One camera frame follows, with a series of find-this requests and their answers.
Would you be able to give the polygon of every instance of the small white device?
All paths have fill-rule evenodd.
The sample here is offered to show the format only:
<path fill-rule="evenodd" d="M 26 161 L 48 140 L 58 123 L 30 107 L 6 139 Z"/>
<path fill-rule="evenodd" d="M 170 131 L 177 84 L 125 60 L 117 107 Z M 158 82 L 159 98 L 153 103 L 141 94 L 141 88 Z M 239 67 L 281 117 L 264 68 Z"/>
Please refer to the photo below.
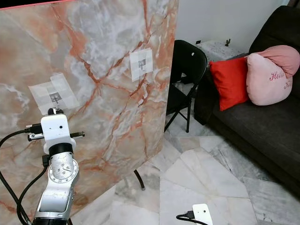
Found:
<path fill-rule="evenodd" d="M 193 205 L 193 212 L 194 212 L 195 220 L 206 223 L 207 225 L 213 225 L 210 216 L 210 211 L 208 210 L 207 204 Z"/>

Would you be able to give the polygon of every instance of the white wall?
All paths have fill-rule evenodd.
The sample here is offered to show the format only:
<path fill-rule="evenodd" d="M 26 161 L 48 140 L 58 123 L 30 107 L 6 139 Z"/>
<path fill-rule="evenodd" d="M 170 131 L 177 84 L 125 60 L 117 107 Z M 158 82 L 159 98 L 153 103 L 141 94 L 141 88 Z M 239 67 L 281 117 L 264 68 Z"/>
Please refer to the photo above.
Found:
<path fill-rule="evenodd" d="M 231 39 L 231 47 L 249 50 L 271 13 L 288 0 L 180 0 L 176 39 Z"/>

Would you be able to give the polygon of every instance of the dark gray sofa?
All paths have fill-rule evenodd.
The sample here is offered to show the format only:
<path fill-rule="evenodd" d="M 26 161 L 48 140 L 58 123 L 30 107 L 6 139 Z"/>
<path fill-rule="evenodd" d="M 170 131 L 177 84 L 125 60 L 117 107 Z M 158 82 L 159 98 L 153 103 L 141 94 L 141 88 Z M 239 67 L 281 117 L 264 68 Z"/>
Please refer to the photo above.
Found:
<path fill-rule="evenodd" d="M 300 9 L 281 6 L 269 17 L 249 53 L 289 45 L 300 52 Z M 219 111 L 218 92 L 207 71 L 195 98 L 195 119 L 209 124 L 300 196 L 300 69 L 290 96 L 274 105 L 250 101 Z"/>

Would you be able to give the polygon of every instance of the marble floor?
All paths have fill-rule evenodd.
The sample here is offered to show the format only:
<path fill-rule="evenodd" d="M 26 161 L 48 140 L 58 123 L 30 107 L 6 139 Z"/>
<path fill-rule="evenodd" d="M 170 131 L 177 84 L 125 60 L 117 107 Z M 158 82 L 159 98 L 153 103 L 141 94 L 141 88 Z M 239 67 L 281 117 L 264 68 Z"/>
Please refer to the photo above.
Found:
<path fill-rule="evenodd" d="M 160 153 L 72 217 L 74 225 L 188 225 L 206 203 L 214 225 L 299 225 L 300 202 L 214 130 L 177 116 Z"/>

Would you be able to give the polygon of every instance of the marble backdrop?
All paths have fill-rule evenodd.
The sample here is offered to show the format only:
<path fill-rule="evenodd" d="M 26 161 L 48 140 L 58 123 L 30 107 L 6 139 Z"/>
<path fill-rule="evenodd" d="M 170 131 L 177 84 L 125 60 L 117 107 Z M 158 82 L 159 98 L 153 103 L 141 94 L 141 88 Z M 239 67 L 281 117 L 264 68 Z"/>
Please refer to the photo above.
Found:
<path fill-rule="evenodd" d="M 76 0 L 0 11 L 0 136 L 42 117 L 29 86 L 62 72 L 80 106 L 66 110 L 80 179 L 72 214 L 162 148 L 178 0 Z M 153 72 L 131 81 L 129 53 L 151 48 Z M 42 171 L 43 141 L 25 134 L 0 150 L 17 196 Z M 46 186 L 26 194 L 32 218 Z M 0 224 L 19 224 L 0 184 Z"/>

